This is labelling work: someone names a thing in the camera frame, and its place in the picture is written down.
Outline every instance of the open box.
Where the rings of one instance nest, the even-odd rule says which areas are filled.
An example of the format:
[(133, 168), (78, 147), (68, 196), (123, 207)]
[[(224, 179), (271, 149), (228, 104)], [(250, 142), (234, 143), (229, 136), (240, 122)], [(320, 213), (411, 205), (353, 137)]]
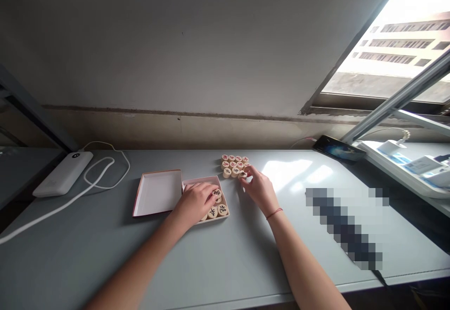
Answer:
[(135, 206), (133, 208), (133, 217), (173, 210), (180, 199), (184, 188), (189, 184), (197, 182), (206, 182), (219, 186), (219, 189), (222, 191), (222, 202), (219, 204), (224, 204), (228, 208), (227, 215), (217, 216), (215, 219), (199, 221), (197, 224), (225, 219), (230, 216), (230, 208), (226, 202), (226, 197), (217, 175), (183, 181), (181, 170), (174, 169), (142, 174), (139, 188), (137, 189)]

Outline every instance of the red string bracelet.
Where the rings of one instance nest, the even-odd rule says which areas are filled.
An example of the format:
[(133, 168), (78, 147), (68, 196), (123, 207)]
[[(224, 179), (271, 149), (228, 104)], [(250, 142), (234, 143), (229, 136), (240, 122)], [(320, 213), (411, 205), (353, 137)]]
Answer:
[(268, 217), (266, 217), (266, 220), (268, 220), (269, 217), (272, 217), (273, 215), (275, 215), (276, 213), (278, 213), (278, 212), (280, 212), (280, 211), (282, 211), (282, 210), (283, 210), (282, 208), (278, 208), (278, 209), (275, 210), (272, 214), (270, 214)]

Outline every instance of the building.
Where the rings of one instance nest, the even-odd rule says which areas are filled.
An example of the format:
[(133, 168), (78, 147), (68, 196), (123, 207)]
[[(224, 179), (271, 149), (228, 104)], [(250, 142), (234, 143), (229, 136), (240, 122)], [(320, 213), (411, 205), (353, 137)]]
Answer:
[(414, 77), (450, 48), (450, 11), (404, 23), (374, 23), (340, 72)]
[[(450, 49), (450, 11), (397, 23), (375, 20), (323, 92), (389, 98)], [(450, 75), (419, 95), (450, 99)]]

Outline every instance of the white cable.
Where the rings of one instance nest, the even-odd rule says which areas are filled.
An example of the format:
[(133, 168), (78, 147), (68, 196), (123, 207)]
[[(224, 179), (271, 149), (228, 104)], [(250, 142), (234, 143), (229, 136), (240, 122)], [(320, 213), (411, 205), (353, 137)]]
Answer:
[[(89, 146), (90, 144), (93, 144), (93, 143), (99, 143), (99, 144), (107, 144), (107, 145), (110, 145), (114, 151), (122, 153), (123, 157), (125, 158), (125, 161), (128, 163), (128, 169), (127, 169), (127, 171), (125, 172), (125, 174), (123, 174), (123, 176), (120, 178), (119, 181), (117, 181), (117, 183), (116, 183), (114, 186), (111, 186), (111, 187), (102, 187), (102, 186), (97, 186), (97, 185), (94, 183), (94, 187), (96, 187), (96, 188), (101, 188), (101, 189), (112, 189), (112, 188), (116, 187), (116, 186), (120, 183), (120, 181), (122, 181), (122, 179), (125, 177), (125, 175), (128, 174), (128, 172), (129, 172), (129, 170), (130, 170), (130, 168), (131, 168), (130, 162), (128, 161), (128, 159), (127, 159), (127, 157), (125, 156), (125, 154), (123, 153), (123, 151), (118, 151), (118, 150), (116, 150), (116, 149), (114, 148), (113, 145), (111, 145), (111, 144), (109, 144), (109, 143), (105, 143), (105, 142), (103, 142), (103, 141), (91, 141), (91, 142), (88, 143), (86, 146), (84, 146), (83, 148), (81, 148), (80, 151), (84, 151), (84, 149), (85, 149), (87, 146)], [(97, 161), (95, 164), (93, 164), (91, 167), (89, 167), (89, 168), (87, 169), (86, 172), (84, 172), (83, 179), (84, 179), (88, 184), (92, 184), (92, 182), (90, 182), (88, 179), (86, 179), (86, 174), (91, 170), (92, 167), (94, 167), (97, 163), (99, 163), (99, 162), (102, 161), (102, 160), (103, 160), (103, 159)]]
[(410, 133), (409, 130), (407, 130), (407, 129), (402, 129), (402, 128), (399, 128), (399, 127), (386, 127), (386, 128), (383, 128), (383, 129), (378, 129), (378, 130), (376, 130), (376, 131), (367, 133), (367, 134), (363, 135), (361, 138), (363, 138), (363, 137), (365, 137), (365, 136), (368, 136), (368, 135), (370, 135), (370, 134), (373, 134), (373, 133), (376, 133), (376, 132), (385, 130), (385, 129), (400, 129), (400, 130), (402, 130), (402, 131), (403, 131), (403, 138), (402, 138), (403, 140), (408, 140), (409, 137), (411, 136), (411, 133)]
[[(101, 144), (108, 144), (108, 143), (104, 143), (104, 142), (102, 142), (102, 141), (92, 141), (92, 142), (88, 143), (86, 146), (84, 146), (84, 147), (83, 147), (81, 150), (79, 150), (79, 151), (84, 151), (84, 148), (86, 148), (89, 144), (94, 143), (94, 142), (98, 142), (98, 143), (101, 143)], [(113, 145), (111, 145), (111, 144), (108, 144), (108, 145), (110, 145), (110, 146), (112, 147), (112, 149), (114, 149), (115, 151), (117, 151), (117, 150), (114, 148)], [(97, 161), (96, 163), (94, 163), (93, 165), (91, 165), (91, 166), (86, 170), (86, 172), (84, 173), (84, 180), (90, 185), (88, 188), (86, 188), (85, 190), (83, 190), (81, 193), (79, 193), (78, 195), (76, 195), (74, 198), (72, 198), (69, 202), (67, 202), (66, 204), (62, 205), (61, 207), (56, 208), (55, 210), (53, 210), (53, 211), (51, 211), (51, 212), (49, 212), (49, 213), (47, 213), (47, 214), (41, 216), (40, 218), (37, 218), (36, 220), (34, 220), (34, 221), (30, 222), (30, 223), (27, 223), (26, 225), (24, 225), (24, 226), (22, 226), (22, 227), (16, 229), (15, 231), (13, 231), (12, 233), (6, 235), (5, 237), (2, 237), (2, 238), (0, 239), (0, 245), (3, 244), (3, 243), (5, 243), (5, 242), (8, 242), (8, 241), (11, 240), (12, 238), (16, 237), (16, 236), (19, 235), (21, 232), (27, 230), (28, 228), (34, 226), (35, 224), (37, 224), (37, 223), (39, 223), (39, 222), (45, 220), (46, 218), (49, 218), (50, 216), (52, 216), (52, 215), (54, 215), (54, 214), (56, 214), (56, 213), (62, 211), (63, 209), (69, 207), (73, 202), (75, 202), (77, 199), (79, 199), (80, 197), (82, 197), (84, 194), (86, 194), (86, 193), (87, 193), (88, 191), (90, 191), (92, 188), (97, 187), (97, 188), (101, 188), (101, 189), (112, 189), (112, 188), (116, 187), (116, 186), (122, 181), (122, 179), (125, 177), (125, 175), (127, 175), (127, 173), (129, 172), (129, 170), (130, 170), (130, 168), (131, 168), (130, 162), (128, 161), (128, 159), (127, 159), (127, 157), (125, 156), (125, 154), (123, 153), (123, 151), (118, 151), (118, 152), (122, 153), (123, 157), (124, 157), (125, 160), (127, 161), (127, 163), (128, 163), (128, 169), (127, 169), (127, 171), (125, 172), (125, 174), (123, 174), (123, 176), (120, 178), (120, 180), (119, 180), (114, 186), (112, 186), (112, 187), (101, 187), (101, 186), (97, 186), (97, 183), (101, 180), (101, 178), (103, 177), (103, 175), (105, 174), (105, 172), (107, 171), (107, 169), (115, 162), (115, 160), (114, 160), (113, 158), (111, 158), (111, 157), (104, 157), (104, 158), (100, 159), (99, 161)], [(110, 162), (109, 164), (106, 165), (106, 167), (103, 169), (102, 173), (98, 176), (98, 178), (97, 178), (93, 183), (89, 182), (89, 181), (86, 179), (86, 174), (87, 174), (87, 172), (90, 171), (90, 170), (91, 170), (95, 165), (97, 165), (98, 163), (102, 162), (103, 160), (108, 160), (108, 159), (111, 160), (111, 162)]]
[(101, 159), (100, 161), (106, 160), (106, 159), (111, 159), (112, 162), (107, 164), (106, 167), (103, 169), (102, 173), (100, 174), (100, 176), (94, 181), (94, 183), (92, 185), (90, 185), (88, 188), (86, 188), (85, 190), (83, 190), (80, 194), (76, 195), (73, 199), (71, 199), (69, 202), (67, 202), (66, 204), (63, 204), (61, 207), (56, 208), (54, 211), (51, 211), (43, 216), (41, 216), (40, 218), (27, 223), (26, 225), (16, 229), (15, 231), (13, 231), (11, 234), (3, 237), (0, 239), (0, 244), (3, 244), (9, 240), (11, 240), (13, 237), (16, 237), (17, 235), (19, 235), (21, 232), (27, 230), (28, 228), (34, 226), (35, 224), (39, 223), (40, 221), (45, 220), (46, 218), (49, 218), (50, 216), (62, 211), (63, 209), (69, 207), (73, 202), (75, 202), (78, 198), (82, 197), (85, 193), (87, 193), (88, 191), (90, 191), (92, 188), (95, 187), (95, 184), (97, 182), (100, 181), (100, 179), (103, 177), (103, 174), (105, 174), (106, 170), (109, 168), (109, 166), (111, 166), (114, 163), (114, 159), (110, 158), (110, 157), (106, 157)]
[(305, 140), (305, 139), (307, 139), (307, 140), (312, 140), (312, 141), (314, 141), (314, 142), (317, 141), (317, 140), (314, 139), (313, 137), (306, 136), (306, 137), (301, 138), (301, 139), (297, 140), (296, 142), (294, 142), (294, 144), (293, 144), (291, 147), (289, 147), (289, 149), (292, 149), (293, 146), (295, 146), (295, 145), (298, 144), (300, 141)]

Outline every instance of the smartphone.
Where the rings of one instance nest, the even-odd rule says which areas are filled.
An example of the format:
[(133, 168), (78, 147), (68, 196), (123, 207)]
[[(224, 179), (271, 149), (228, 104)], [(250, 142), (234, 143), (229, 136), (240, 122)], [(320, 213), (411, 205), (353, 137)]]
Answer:
[(326, 135), (316, 141), (313, 150), (348, 165), (354, 165), (366, 155), (365, 151)]

